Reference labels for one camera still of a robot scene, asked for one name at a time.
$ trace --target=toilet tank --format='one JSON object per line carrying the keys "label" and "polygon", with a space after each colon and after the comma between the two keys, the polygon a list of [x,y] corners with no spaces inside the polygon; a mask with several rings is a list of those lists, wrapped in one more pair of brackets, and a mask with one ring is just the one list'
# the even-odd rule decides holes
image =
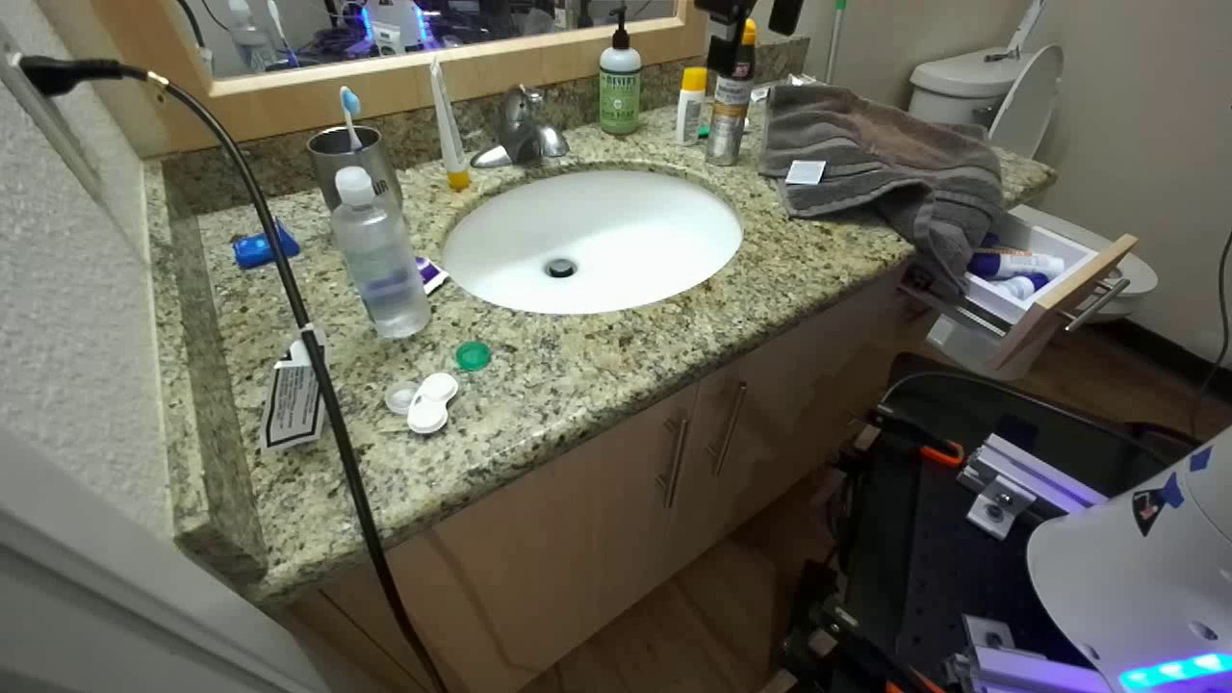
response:
{"label": "toilet tank", "polygon": [[989,126],[1024,57],[1002,49],[974,49],[912,68],[910,115],[924,124],[980,124]]}

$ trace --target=green bottle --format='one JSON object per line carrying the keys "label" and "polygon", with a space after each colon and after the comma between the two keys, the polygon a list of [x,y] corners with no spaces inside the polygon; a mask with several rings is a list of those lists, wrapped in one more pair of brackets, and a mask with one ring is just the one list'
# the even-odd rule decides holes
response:
{"label": "green bottle", "polygon": [[613,45],[599,54],[599,126],[608,135],[640,133],[644,115],[644,54],[629,44],[625,8],[616,12]]}

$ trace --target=sink drain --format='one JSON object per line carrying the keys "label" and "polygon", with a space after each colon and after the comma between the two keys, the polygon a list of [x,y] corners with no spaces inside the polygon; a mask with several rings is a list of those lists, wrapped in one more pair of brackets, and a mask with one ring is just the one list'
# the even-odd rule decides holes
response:
{"label": "sink drain", "polygon": [[576,262],[569,262],[569,257],[549,257],[549,262],[544,262],[544,272],[546,272],[546,276],[575,276],[575,272],[576,272]]}

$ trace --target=blue light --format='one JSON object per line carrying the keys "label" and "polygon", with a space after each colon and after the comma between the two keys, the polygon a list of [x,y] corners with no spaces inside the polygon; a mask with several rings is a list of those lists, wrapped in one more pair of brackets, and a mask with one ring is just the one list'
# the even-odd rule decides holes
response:
{"label": "blue light", "polygon": [[1220,674],[1232,674],[1232,655],[1196,655],[1196,659],[1159,661],[1159,665],[1143,665],[1143,672],[1124,672],[1121,687],[1132,693],[1146,693],[1159,687],[1201,682],[1201,679],[1220,679]]}

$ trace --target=floor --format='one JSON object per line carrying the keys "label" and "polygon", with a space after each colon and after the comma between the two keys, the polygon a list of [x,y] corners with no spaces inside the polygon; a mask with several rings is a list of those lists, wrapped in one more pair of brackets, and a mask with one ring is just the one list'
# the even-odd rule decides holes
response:
{"label": "floor", "polygon": [[[1061,334],[1020,389],[1105,419],[1189,433],[1194,389],[1097,334]],[[1232,424],[1206,399],[1196,439]],[[749,693],[768,679],[794,577],[821,559],[822,482],[813,476],[640,600],[526,693]]]}

